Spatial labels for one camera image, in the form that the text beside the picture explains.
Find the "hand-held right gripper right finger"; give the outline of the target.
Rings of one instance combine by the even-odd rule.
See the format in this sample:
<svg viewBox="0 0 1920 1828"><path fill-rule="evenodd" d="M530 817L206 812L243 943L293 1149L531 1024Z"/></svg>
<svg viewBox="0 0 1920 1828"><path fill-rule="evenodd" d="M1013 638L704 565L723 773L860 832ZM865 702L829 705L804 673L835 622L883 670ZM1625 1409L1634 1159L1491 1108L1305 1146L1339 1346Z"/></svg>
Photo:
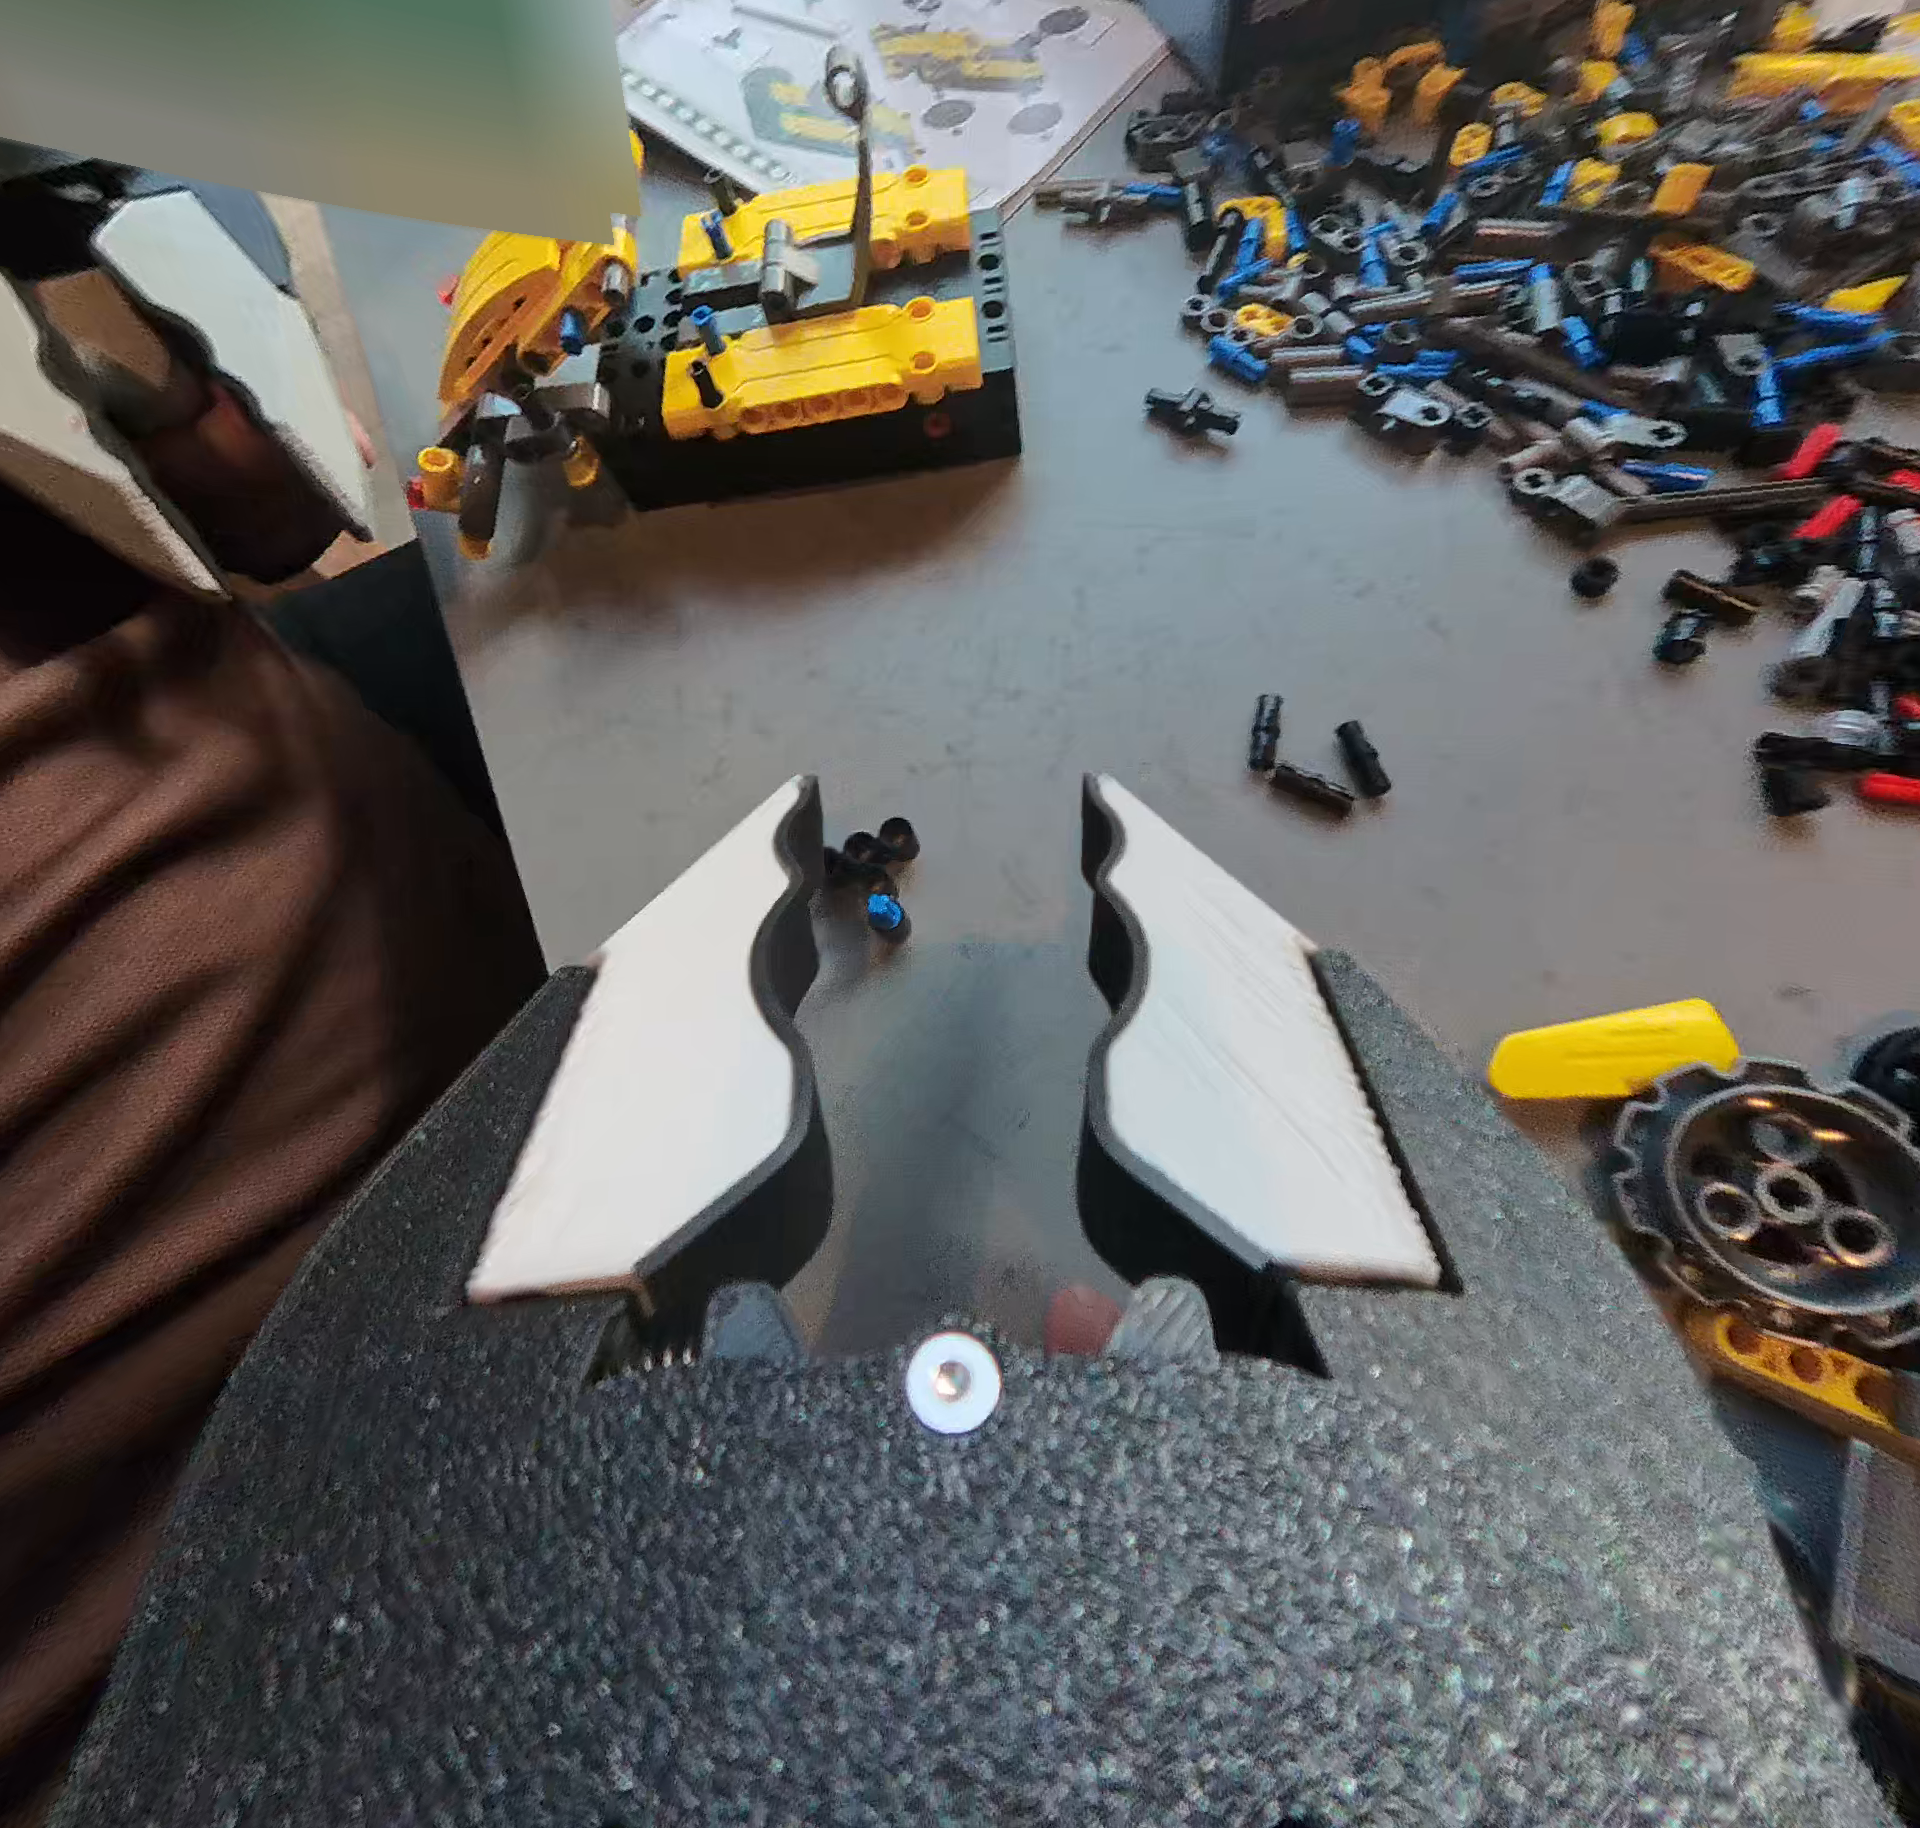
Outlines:
<svg viewBox="0 0 1920 1828"><path fill-rule="evenodd" d="M1079 872L1093 1168L1229 1275L1443 1288L1311 937L1118 780L1082 780Z"/></svg>

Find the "instruction booklet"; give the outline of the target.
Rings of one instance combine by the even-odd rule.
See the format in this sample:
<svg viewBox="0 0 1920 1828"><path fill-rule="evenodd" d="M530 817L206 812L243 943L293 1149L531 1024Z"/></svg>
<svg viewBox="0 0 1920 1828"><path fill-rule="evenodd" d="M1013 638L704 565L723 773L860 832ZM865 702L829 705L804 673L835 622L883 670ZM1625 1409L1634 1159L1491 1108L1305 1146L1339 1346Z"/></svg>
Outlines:
<svg viewBox="0 0 1920 1828"><path fill-rule="evenodd" d="M615 39L630 119L748 196L854 175L824 90L863 67L875 171L960 170L1019 208L1168 59L1129 0L645 0Z"/></svg>

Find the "grey desk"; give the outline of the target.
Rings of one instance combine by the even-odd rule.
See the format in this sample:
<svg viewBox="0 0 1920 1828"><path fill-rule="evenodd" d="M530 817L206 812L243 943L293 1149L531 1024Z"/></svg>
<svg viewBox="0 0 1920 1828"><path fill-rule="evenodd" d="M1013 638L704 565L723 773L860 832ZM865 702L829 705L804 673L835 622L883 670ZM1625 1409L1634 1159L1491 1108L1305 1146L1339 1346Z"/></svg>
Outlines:
<svg viewBox="0 0 1920 1828"><path fill-rule="evenodd" d="M1627 537L1601 604L1483 455L1410 463L1225 383L1204 457L1142 419L1197 377L1168 225L1007 230L1022 457L635 516L502 503L492 558L415 518L549 963L593 950L780 780L831 842L904 815L910 938L820 903L801 1014L833 1224L789 1288L829 1354L975 1319L1035 1344L1056 1288L1116 1282L1076 1214L1084 1066L1079 783L1105 770L1476 1079L1502 1036L1703 996L1744 1052L1825 1066L1916 1010L1916 817L1844 792L1759 806L1753 740L1789 626L1659 672L1659 590L1710 530ZM1245 765L1349 787L1328 820Z"/></svg>

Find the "yellow toy vehicle model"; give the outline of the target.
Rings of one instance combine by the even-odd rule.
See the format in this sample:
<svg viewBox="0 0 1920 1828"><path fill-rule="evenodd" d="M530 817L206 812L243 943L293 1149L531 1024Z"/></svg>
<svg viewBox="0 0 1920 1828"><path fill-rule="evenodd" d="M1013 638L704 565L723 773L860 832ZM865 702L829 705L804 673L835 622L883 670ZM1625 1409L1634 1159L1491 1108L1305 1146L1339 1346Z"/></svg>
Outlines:
<svg viewBox="0 0 1920 1828"><path fill-rule="evenodd" d="M713 170L664 268L627 225L484 237L446 292L412 510L483 561L509 465L651 512L1019 455L999 212L955 167L876 171L857 52L828 52L823 93L853 177L745 198Z"/></svg>

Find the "pile of small building parts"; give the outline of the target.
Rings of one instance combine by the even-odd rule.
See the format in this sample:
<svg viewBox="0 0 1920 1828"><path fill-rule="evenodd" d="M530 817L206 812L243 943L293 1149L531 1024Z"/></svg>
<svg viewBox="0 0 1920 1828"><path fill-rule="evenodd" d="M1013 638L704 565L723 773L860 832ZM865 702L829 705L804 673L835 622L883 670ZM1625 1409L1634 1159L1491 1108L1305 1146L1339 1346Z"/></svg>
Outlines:
<svg viewBox="0 0 1920 1828"><path fill-rule="evenodd" d="M1627 537L1710 530L1659 590L1659 672L1775 618L1763 815L1844 787L1916 817L1916 9L1563 0L1459 63L1440 37L1311 103L1129 117L1128 175L1050 181L1079 232L1178 220L1208 376L1414 462L1485 455L1601 604Z"/></svg>

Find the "black wheel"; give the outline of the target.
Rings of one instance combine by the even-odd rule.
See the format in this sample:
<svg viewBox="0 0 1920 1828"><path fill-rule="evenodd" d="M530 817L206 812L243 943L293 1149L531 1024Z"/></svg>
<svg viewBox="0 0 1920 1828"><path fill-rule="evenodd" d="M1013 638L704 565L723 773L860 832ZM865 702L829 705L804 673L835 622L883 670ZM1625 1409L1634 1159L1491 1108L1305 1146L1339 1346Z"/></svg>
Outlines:
<svg viewBox="0 0 1920 1828"><path fill-rule="evenodd" d="M1837 1047L1835 1079L1880 1095L1918 1129L1918 1011L1897 1010Z"/></svg>

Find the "person's left hand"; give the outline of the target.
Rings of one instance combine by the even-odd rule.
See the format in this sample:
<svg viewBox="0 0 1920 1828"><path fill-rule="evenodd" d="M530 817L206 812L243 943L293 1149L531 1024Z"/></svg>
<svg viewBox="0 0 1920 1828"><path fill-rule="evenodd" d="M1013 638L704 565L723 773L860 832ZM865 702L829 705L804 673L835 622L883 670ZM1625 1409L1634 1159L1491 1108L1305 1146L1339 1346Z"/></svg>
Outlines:
<svg viewBox="0 0 1920 1828"><path fill-rule="evenodd" d="M279 585L349 539L338 506L212 371L198 336L105 271L30 284L30 298L110 433L225 573Z"/></svg>

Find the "black multi-hole connector piece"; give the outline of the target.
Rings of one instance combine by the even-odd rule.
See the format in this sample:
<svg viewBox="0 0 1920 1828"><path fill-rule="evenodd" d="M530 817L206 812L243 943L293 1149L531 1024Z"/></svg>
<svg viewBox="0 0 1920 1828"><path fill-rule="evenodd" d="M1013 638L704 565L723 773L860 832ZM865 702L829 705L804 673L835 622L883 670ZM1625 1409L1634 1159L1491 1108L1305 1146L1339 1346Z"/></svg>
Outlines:
<svg viewBox="0 0 1920 1828"><path fill-rule="evenodd" d="M854 830L840 846L824 852L824 888L857 900L899 900L899 872L922 856L912 823L899 815L876 830Z"/></svg>

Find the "group of grey toothed wheels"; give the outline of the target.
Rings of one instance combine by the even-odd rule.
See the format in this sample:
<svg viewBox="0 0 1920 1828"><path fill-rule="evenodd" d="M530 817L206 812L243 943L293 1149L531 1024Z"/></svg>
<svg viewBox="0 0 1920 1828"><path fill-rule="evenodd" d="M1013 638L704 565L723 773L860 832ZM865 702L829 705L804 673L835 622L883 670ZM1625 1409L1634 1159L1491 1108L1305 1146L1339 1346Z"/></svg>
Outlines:
<svg viewBox="0 0 1920 1828"><path fill-rule="evenodd" d="M1680 1305L1916 1357L1916 1127L1884 1095L1793 1064L1694 1064L1623 1105L1599 1171L1628 1263Z"/></svg>

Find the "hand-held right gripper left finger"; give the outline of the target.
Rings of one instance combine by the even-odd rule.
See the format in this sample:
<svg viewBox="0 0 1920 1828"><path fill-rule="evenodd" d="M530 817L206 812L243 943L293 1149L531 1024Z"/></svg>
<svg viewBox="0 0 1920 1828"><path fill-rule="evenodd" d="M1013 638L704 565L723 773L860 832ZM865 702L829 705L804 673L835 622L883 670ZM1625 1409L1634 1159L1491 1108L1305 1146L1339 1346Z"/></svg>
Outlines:
<svg viewBox="0 0 1920 1828"><path fill-rule="evenodd" d="M797 1027L820 957L817 780L786 780L579 967L579 1016L471 1263L471 1304L624 1295L670 1314L697 1282L780 1280L763 1195L831 1191Z"/></svg>

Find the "yellow curved panel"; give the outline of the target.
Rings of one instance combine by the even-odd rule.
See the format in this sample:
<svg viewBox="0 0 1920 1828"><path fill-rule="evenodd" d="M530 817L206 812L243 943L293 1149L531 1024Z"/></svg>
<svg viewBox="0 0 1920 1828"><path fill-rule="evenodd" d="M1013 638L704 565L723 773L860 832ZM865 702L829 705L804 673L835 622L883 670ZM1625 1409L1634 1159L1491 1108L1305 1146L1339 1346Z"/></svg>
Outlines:
<svg viewBox="0 0 1920 1828"><path fill-rule="evenodd" d="M1677 1070L1740 1061L1722 1014L1693 996L1513 1031L1487 1056L1485 1085L1504 1100L1625 1100Z"/></svg>

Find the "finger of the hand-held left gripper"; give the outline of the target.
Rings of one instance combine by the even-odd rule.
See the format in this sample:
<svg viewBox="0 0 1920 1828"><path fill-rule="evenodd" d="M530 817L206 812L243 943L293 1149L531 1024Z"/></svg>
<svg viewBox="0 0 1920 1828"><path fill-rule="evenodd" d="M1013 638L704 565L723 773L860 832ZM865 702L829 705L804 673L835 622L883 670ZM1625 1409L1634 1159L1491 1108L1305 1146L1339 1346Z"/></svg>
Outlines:
<svg viewBox="0 0 1920 1828"><path fill-rule="evenodd" d="M312 207L264 196L132 196L105 261L323 495L355 545L404 545L404 510L360 342Z"/></svg>
<svg viewBox="0 0 1920 1828"><path fill-rule="evenodd" d="M44 360L44 328L24 301L4 301L4 484L140 575L199 601L225 601L228 581L204 546Z"/></svg>

